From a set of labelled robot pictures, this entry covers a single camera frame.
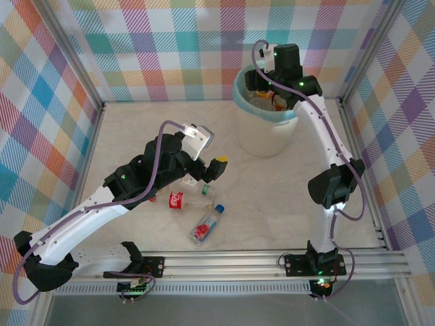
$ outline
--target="white bucket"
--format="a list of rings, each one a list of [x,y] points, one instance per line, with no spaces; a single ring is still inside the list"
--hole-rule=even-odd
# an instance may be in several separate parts
[[[237,138],[248,153],[267,158],[281,153],[290,143],[298,118],[292,110],[266,111],[245,100],[245,73],[254,69],[249,65],[239,71],[234,80],[232,97],[237,109]]]

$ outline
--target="bottle label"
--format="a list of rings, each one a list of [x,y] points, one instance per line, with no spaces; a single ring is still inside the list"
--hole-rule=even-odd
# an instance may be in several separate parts
[[[169,196],[169,208],[170,209],[181,209],[181,204],[183,202],[182,192],[171,192]]]
[[[216,225],[216,221],[212,220],[210,217],[204,219],[202,224],[198,225],[195,229],[194,237],[198,239],[199,242],[204,242],[206,237],[213,231]]]
[[[204,195],[204,196],[206,196],[206,195],[207,195],[207,192],[209,191],[209,188],[210,188],[209,185],[204,185],[201,194]]]

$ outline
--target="white floor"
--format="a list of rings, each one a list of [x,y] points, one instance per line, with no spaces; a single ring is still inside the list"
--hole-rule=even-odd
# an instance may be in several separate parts
[[[228,156],[226,172],[213,182],[216,203],[225,206],[221,223],[201,249],[299,249],[305,248],[317,205],[307,190],[309,179],[319,173],[317,152],[309,130],[298,123],[288,148],[273,158],[246,153],[236,136],[236,105],[232,101],[110,103],[108,104],[92,158],[83,198],[91,195],[115,169],[143,153],[156,137],[159,126],[170,119],[180,124],[202,124],[215,139],[201,155],[207,163]],[[328,102],[332,121],[347,143],[334,101]],[[167,132],[175,132],[168,127]],[[355,191],[346,211],[358,215],[361,195]],[[144,251],[189,250],[198,247],[187,234],[204,211],[174,211],[145,202],[89,236],[84,245],[106,247],[134,241]],[[336,241],[345,247],[377,247],[372,219],[361,222],[340,219]]]

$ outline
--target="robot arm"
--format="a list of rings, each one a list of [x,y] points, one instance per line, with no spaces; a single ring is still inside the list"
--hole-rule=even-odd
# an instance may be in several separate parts
[[[256,64],[255,47],[263,43],[260,56],[264,58],[264,69]],[[350,194],[361,177],[365,166],[362,160],[354,160],[341,142],[328,115],[325,99],[317,79],[304,76],[300,65],[299,48],[296,44],[276,46],[259,40],[254,44],[252,60],[255,69],[245,74],[245,84],[250,91],[272,91],[284,99],[288,107],[305,126],[312,130],[314,144],[320,154],[319,165],[324,171],[308,182],[311,199],[318,205],[314,212],[315,224],[311,240],[308,241],[305,257],[286,257],[291,266],[286,273],[304,276],[323,274],[327,276],[333,266],[342,264],[342,257],[331,239],[334,212],[343,209]]]
[[[157,137],[145,146],[143,155],[138,155],[128,164],[118,167],[93,195],[56,223],[34,234],[25,231],[18,233],[14,242],[18,252],[23,257],[28,256],[25,258],[24,269],[29,280],[40,291],[50,291],[66,283],[73,272],[83,274],[84,271],[80,272],[80,269],[93,270],[88,264],[90,259],[81,261],[82,255],[74,248],[97,229],[154,197],[158,190],[186,174],[206,183],[220,177],[227,165],[225,160],[214,159],[205,167],[205,163],[199,158],[201,151],[208,147],[213,137],[210,130],[195,125],[184,125],[184,130],[176,134],[162,134],[156,177],[146,196],[137,200],[152,180],[154,158],[158,153]],[[118,251],[119,255],[114,257],[114,261],[125,268],[130,263],[131,250],[122,248]]]

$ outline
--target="plaid wallpaper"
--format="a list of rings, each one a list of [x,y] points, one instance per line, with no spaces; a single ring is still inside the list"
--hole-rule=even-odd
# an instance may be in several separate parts
[[[0,326],[23,325],[12,238],[71,209],[97,110],[30,0],[0,2]],[[24,297],[32,288],[22,272]]]
[[[435,325],[435,0],[408,0],[349,114],[394,249]]]
[[[372,24],[370,28],[367,31],[367,34],[361,43],[361,46],[358,50],[357,55],[353,59],[352,65],[349,69],[349,71],[346,74],[345,81],[343,82],[343,85],[340,87],[340,90],[338,92],[338,97],[343,97],[344,93],[347,90],[347,86],[349,85],[349,82],[351,78],[353,77],[353,74],[355,73],[355,70],[358,68],[358,66],[361,63],[361,60],[366,55],[366,50],[370,43],[372,42],[373,37],[375,36],[375,31],[380,25],[382,19],[384,18],[385,13],[387,12],[388,5],[391,3],[391,0],[382,0],[382,4],[380,8],[378,9],[378,12],[376,13],[375,19],[372,21]]]
[[[326,96],[377,0],[51,0],[107,101],[231,99],[258,39],[297,43]]]

